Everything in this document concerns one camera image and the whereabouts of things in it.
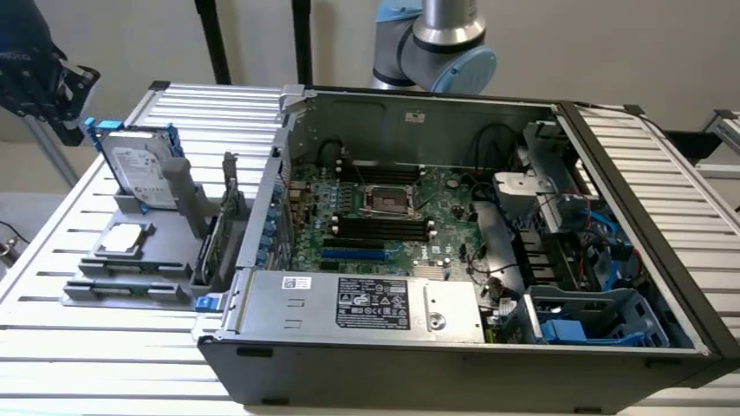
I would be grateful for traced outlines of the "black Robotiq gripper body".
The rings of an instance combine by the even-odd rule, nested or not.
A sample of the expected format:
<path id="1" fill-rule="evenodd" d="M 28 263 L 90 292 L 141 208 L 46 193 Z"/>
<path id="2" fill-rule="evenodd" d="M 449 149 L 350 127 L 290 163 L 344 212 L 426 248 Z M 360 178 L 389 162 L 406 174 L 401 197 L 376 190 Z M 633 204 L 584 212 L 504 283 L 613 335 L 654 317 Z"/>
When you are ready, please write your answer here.
<path id="1" fill-rule="evenodd" d="M 1 2 L 1 107 L 17 115 L 65 118 L 62 94 L 65 54 L 32 1 Z"/>

